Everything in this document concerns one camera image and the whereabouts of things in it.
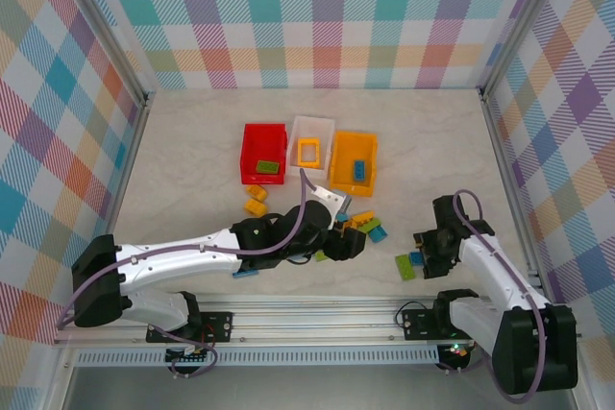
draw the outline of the white table surface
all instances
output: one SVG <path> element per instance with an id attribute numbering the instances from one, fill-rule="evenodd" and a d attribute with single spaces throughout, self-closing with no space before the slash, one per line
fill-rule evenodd
<path id="1" fill-rule="evenodd" d="M 485 219 L 524 273 L 515 227 L 474 90 L 182 90 L 155 98 L 115 227 L 121 243 L 154 244 L 208 234 L 246 218 L 239 176 L 243 126 L 285 123 L 295 115 L 330 117 L 340 130 L 376 133 L 378 178 L 372 198 L 355 197 L 350 212 L 374 209 L 389 236 L 367 239 L 345 262 L 283 262 L 254 277 L 195 275 L 165 282 L 192 293 L 339 296 L 434 296 L 472 288 L 457 265 L 446 277 L 402 281 L 395 256 L 414 250 L 412 234 L 433 229 L 431 201 L 459 188 L 481 198 Z M 266 186 L 270 211 L 299 203 L 300 182 Z M 465 202 L 471 216 L 476 209 Z"/>

